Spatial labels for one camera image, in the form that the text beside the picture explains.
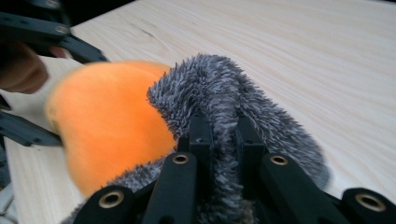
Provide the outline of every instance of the gray fuzzy towel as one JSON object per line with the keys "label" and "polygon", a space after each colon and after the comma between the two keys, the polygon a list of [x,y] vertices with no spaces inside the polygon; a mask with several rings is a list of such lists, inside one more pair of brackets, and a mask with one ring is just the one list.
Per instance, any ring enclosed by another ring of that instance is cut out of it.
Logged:
{"label": "gray fuzzy towel", "polygon": [[[214,159],[215,187],[209,202],[199,202],[199,223],[256,223],[252,202],[242,198],[238,183],[233,132],[239,114],[249,117],[270,152],[294,158],[323,189],[329,179],[320,148],[304,129],[264,96],[234,62],[216,55],[198,55],[177,64],[148,90],[150,103],[178,139],[188,136],[190,118],[201,111],[219,146]],[[137,191],[155,180],[163,158],[126,171],[109,185]],[[64,223],[72,223],[81,204]]]}

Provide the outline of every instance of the stuffed toy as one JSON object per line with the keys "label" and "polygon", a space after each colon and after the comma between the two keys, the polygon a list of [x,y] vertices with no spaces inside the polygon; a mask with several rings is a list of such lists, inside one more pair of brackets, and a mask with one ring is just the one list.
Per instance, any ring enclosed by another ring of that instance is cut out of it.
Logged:
{"label": "stuffed toy", "polygon": [[[133,192],[155,180],[177,139],[200,111],[214,141],[214,186],[197,202],[198,223],[256,223],[232,166],[238,114],[250,118],[270,152],[294,158],[324,189],[329,177],[317,143],[229,58],[199,54],[170,68],[160,63],[91,63],[67,76],[46,107],[62,137],[70,175],[87,199],[102,187]],[[64,224],[73,223],[79,205]]]}

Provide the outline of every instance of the brass rivet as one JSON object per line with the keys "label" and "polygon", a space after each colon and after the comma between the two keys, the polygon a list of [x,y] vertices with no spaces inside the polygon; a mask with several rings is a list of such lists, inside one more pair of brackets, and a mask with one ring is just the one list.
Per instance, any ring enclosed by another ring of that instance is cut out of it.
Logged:
{"label": "brass rivet", "polygon": [[177,155],[172,158],[172,161],[176,164],[184,164],[189,161],[189,157],[186,155]]}
{"label": "brass rivet", "polygon": [[355,196],[355,199],[363,207],[366,207],[376,212],[383,212],[387,209],[387,207],[383,202],[381,202],[381,200],[370,194],[360,193]]}
{"label": "brass rivet", "polygon": [[123,201],[124,195],[120,190],[111,191],[103,195],[99,200],[99,206],[103,208],[112,208]]}
{"label": "brass rivet", "polygon": [[46,5],[49,7],[59,7],[59,3],[54,0],[47,0]]}
{"label": "brass rivet", "polygon": [[67,29],[66,27],[61,26],[61,25],[56,26],[55,30],[56,30],[56,32],[59,32],[59,33],[64,34],[64,35],[69,33],[69,29]]}
{"label": "brass rivet", "polygon": [[271,162],[275,163],[276,165],[286,165],[288,164],[288,160],[282,156],[273,156],[271,157]]}

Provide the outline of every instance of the orange ball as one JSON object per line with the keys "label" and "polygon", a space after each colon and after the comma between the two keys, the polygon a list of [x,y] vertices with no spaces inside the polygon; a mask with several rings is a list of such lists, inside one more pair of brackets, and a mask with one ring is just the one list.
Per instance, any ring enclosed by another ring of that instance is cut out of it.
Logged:
{"label": "orange ball", "polygon": [[55,87],[46,115],[63,139],[68,171],[85,196],[175,146],[147,97],[169,69],[149,62],[91,63]]}

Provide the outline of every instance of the wooden table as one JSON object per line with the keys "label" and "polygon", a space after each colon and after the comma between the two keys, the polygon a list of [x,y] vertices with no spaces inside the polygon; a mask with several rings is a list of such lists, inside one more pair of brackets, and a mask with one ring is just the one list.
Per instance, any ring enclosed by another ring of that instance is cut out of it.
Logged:
{"label": "wooden table", "polygon": [[[174,65],[199,52],[235,60],[323,148],[327,191],[365,187],[396,203],[396,5],[366,0],[136,1],[75,27],[111,61]],[[43,104],[72,69],[43,58],[51,81],[3,93],[15,113],[48,128]],[[21,223],[59,223],[82,197],[60,147],[7,141]]]}

